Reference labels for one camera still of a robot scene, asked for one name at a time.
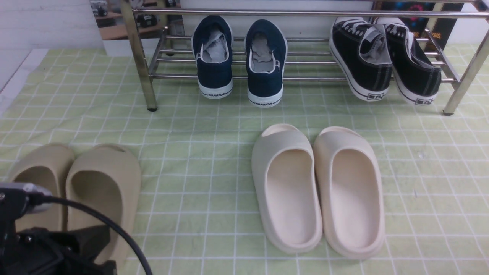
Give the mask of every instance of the navy blue sneaker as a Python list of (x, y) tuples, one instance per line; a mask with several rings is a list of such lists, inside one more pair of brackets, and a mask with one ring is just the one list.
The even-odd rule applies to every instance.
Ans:
[(287, 40), (272, 22), (253, 23), (244, 38), (249, 101), (260, 108), (277, 105), (284, 92)]
[(207, 98), (228, 96), (233, 89), (233, 32), (220, 16), (204, 18), (190, 40), (197, 63), (200, 92)]

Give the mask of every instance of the sneaker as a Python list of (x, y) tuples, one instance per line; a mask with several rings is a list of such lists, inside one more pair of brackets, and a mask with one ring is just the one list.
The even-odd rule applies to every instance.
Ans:
[(431, 64), (413, 33), (399, 18), (374, 21), (385, 27), (394, 78), (404, 100), (414, 105), (431, 104), (442, 81), (442, 69)]
[(355, 96), (378, 101), (387, 94), (392, 62), (383, 26), (361, 17), (338, 17), (331, 28), (330, 48)]
[(277, 105), (284, 92), (284, 64), (287, 40), (272, 22), (260, 19), (253, 23), (244, 38), (248, 99), (260, 108)]
[(195, 29), (190, 43), (202, 95), (211, 99), (228, 96), (233, 89), (233, 32), (229, 24), (220, 16), (207, 16)]

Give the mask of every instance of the cream slide sandal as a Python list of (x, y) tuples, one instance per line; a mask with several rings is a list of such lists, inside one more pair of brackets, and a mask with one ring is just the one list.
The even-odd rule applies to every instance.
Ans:
[(382, 183), (370, 144), (343, 127), (328, 127), (313, 146), (324, 234), (351, 259), (367, 259), (385, 238)]
[[(75, 155), (66, 145), (52, 143), (30, 152), (14, 165), (9, 182), (33, 183), (51, 191), (55, 197), (65, 198), (65, 183), (68, 170)], [(15, 222), (17, 231), (32, 227), (50, 231), (66, 229), (66, 207), (52, 204), (44, 212), (28, 214)]]
[[(67, 198), (85, 204), (106, 215), (131, 234), (141, 188), (141, 168), (137, 158), (116, 144), (100, 144), (79, 156), (71, 167)], [(102, 224), (99, 220), (68, 208), (68, 230)], [(111, 242), (96, 259), (100, 264), (109, 259), (122, 267), (129, 246), (111, 230)]]
[(322, 222), (306, 136), (289, 124), (268, 127), (253, 147), (251, 170), (270, 242), (286, 253), (312, 250), (321, 239)]

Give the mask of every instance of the khaki slide sandal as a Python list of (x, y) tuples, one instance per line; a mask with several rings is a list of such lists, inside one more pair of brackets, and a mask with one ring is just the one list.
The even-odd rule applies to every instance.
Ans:
[(370, 144), (343, 127), (328, 127), (313, 146), (324, 234), (351, 259), (377, 254), (385, 238), (382, 183)]
[[(108, 216), (131, 234), (141, 188), (141, 168), (137, 158), (116, 144), (100, 144), (80, 155), (71, 167), (67, 198), (85, 204)], [(68, 208), (68, 230), (102, 224), (99, 220)], [(129, 246), (111, 230), (111, 242), (96, 259), (100, 264), (109, 259), (122, 267)]]
[[(75, 155), (66, 145), (52, 143), (30, 152), (14, 165), (9, 182), (33, 183), (48, 189), (53, 196), (65, 198), (65, 183), (68, 170)], [(44, 212), (27, 214), (16, 221), (17, 231), (32, 227), (50, 231), (66, 229), (66, 207), (52, 204)]]
[(251, 169), (270, 242), (286, 253), (312, 250), (321, 239), (322, 222), (306, 136), (289, 124), (268, 127), (253, 147)]

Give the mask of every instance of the green checkered mat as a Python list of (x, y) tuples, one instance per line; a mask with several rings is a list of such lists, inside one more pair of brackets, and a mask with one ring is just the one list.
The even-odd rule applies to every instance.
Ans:
[[(458, 45), (446, 53), (462, 73), (474, 51)], [(191, 73), (195, 65), (159, 71)], [(341, 75), (335, 66), (286, 67), (286, 75), (331, 74)], [(143, 171), (133, 236), (157, 275), (489, 274), (488, 75), (486, 64), (451, 117), (440, 115), (450, 85), (434, 105), (413, 107), (395, 85), (384, 100), (366, 103), (344, 83), (286, 83), (279, 105), (258, 109), (239, 80), (221, 100), (200, 96), (195, 80), (155, 80), (159, 109), (151, 113), (131, 58), (51, 50), (0, 119), (0, 180), (49, 142), (77, 154), (104, 142), (128, 147)], [(327, 126), (348, 127), (371, 143), (387, 229), (375, 258), (346, 260), (324, 240), (288, 255), (266, 240), (250, 158), (257, 136), (275, 123), (310, 140)], [(120, 273), (143, 274), (134, 254)]]

